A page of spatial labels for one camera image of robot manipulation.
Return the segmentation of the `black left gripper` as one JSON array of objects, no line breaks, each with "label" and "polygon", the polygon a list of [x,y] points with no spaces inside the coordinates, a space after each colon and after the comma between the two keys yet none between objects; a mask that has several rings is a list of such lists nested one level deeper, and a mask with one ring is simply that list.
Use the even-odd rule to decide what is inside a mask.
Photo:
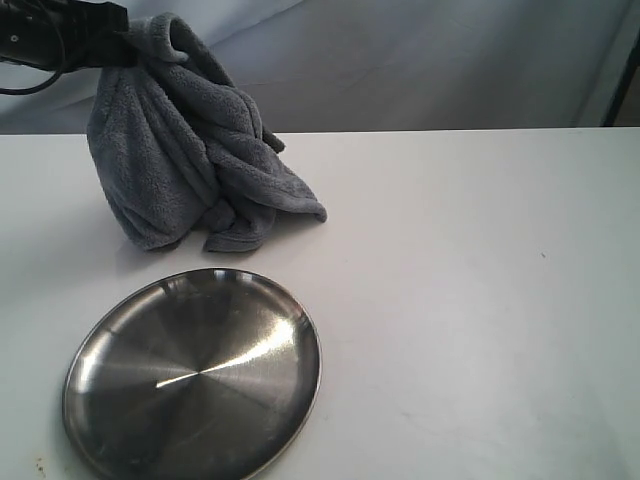
[{"label": "black left gripper", "polygon": [[36,69],[131,67],[127,9],[112,2],[3,1],[1,59]]}]

